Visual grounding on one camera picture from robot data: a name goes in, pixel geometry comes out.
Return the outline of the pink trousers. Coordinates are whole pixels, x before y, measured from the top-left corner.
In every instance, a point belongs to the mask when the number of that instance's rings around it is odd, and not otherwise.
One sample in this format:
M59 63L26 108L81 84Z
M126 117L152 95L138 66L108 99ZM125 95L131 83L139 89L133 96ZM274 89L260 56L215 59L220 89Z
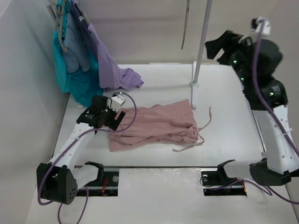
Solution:
M179 150L173 149L174 152L182 152L205 142L200 131L212 121L209 108L209 121L198 127L188 99L150 108L123 108L121 111L126 114L118 129L128 129L109 134L111 152L131 150L151 143L183 146Z

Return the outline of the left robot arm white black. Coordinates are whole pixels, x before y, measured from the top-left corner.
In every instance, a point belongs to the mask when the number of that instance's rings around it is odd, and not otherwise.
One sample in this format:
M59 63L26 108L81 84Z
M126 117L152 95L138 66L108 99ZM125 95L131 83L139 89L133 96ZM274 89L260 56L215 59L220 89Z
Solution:
M40 205L51 202L69 205L86 184L103 183L105 171L102 164L87 161L79 169L75 166L97 132L103 131L103 127L107 127L106 132L117 130L125 116L125 112L119 111L125 101L120 93L110 98L93 96L91 106L79 115L64 146L47 163L40 163L36 170Z

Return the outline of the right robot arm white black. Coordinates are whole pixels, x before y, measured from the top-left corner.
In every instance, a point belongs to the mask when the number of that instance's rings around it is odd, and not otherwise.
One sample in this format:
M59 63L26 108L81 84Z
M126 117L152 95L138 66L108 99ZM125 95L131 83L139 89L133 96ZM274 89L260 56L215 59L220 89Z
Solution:
M299 153L292 148L288 123L288 99L284 85L273 77L283 55L277 44L254 42L230 30L205 44L207 57L229 65L243 85L243 94L262 136L266 157L258 162L228 160L218 165L217 181L250 178L262 186L282 186L299 175Z

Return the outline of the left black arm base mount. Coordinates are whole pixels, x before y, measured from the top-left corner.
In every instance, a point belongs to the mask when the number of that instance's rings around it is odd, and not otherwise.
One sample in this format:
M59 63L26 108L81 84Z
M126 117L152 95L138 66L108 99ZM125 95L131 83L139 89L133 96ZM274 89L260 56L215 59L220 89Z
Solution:
M89 197L112 197L118 196L119 170L111 169L105 171L102 181L95 180L86 184Z

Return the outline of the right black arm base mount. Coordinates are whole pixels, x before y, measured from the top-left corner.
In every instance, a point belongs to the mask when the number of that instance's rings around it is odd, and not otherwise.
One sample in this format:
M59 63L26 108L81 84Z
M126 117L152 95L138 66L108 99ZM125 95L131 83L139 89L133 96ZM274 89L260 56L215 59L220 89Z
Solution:
M246 196L244 182L236 182L237 178L229 178L216 169L201 169L200 184L203 187L204 196Z

